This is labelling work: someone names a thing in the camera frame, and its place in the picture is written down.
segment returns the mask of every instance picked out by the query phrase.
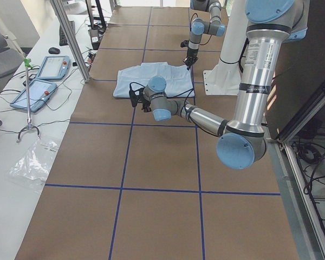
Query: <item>blue and white robot arm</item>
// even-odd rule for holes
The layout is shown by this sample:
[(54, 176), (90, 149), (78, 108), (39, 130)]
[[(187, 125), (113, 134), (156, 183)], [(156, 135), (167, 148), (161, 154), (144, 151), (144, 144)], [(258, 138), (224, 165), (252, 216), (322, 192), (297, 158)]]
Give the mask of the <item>blue and white robot arm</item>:
[(263, 113), (281, 44), (303, 38), (307, 29), (309, 0), (247, 0), (249, 47), (235, 113), (228, 121), (184, 100), (168, 100), (166, 81), (153, 77), (140, 91), (156, 121), (178, 115), (220, 137), (217, 154), (228, 167), (250, 167), (266, 152)]
[(203, 21), (201, 18), (195, 18), (191, 23), (189, 40), (183, 41), (180, 46), (188, 47), (187, 57), (183, 60), (187, 69), (197, 61), (197, 54), (201, 43), (202, 35), (223, 36), (226, 26), (222, 24), (220, 11), (222, 5), (219, 0), (191, 0), (190, 8), (193, 10), (209, 12), (211, 20)]

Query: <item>blue circular cap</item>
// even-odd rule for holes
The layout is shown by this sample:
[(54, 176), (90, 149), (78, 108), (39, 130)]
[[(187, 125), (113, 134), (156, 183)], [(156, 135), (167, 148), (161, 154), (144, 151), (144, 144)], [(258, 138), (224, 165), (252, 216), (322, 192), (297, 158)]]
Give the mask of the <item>blue circular cap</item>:
[(253, 23), (268, 23), (284, 15), (295, 0), (247, 0), (245, 14)]
[(158, 108), (153, 110), (154, 119), (157, 122), (167, 121), (171, 119), (171, 112), (167, 109)]
[(227, 167), (241, 170), (254, 163), (255, 153), (251, 144), (239, 134), (227, 133), (220, 137), (217, 155)]
[(193, 22), (191, 25), (191, 31), (195, 35), (201, 35), (204, 33), (205, 26), (202, 22)]
[(163, 92), (166, 88), (166, 80), (160, 76), (154, 76), (148, 81), (148, 87), (155, 92)]

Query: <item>white tube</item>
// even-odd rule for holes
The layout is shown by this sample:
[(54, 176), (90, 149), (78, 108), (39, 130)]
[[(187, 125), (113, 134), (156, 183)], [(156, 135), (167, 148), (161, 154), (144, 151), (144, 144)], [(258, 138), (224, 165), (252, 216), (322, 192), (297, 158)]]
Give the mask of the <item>white tube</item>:
[(227, 25), (219, 63), (213, 70), (205, 70), (206, 95), (237, 95), (241, 82), (237, 61), (246, 39), (248, 19), (245, 15), (245, 0), (235, 0)]

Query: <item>black mouse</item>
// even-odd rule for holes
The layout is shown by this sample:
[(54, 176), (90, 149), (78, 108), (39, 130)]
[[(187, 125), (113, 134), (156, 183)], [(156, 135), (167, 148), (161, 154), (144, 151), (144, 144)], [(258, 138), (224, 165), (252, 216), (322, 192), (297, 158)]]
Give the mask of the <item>black mouse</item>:
[(58, 48), (51, 47), (51, 48), (49, 48), (48, 53), (49, 54), (59, 54), (60, 50)]

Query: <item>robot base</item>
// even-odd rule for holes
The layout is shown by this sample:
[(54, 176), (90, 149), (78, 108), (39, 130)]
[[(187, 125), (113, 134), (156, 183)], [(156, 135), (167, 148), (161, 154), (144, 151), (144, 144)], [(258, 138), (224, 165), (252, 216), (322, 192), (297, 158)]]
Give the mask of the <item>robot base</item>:
[(239, 69), (229, 68), (226, 71), (223, 70), (221, 75), (217, 75), (220, 72), (218, 66), (216, 65), (213, 70), (203, 72), (206, 95), (238, 95), (241, 82)]

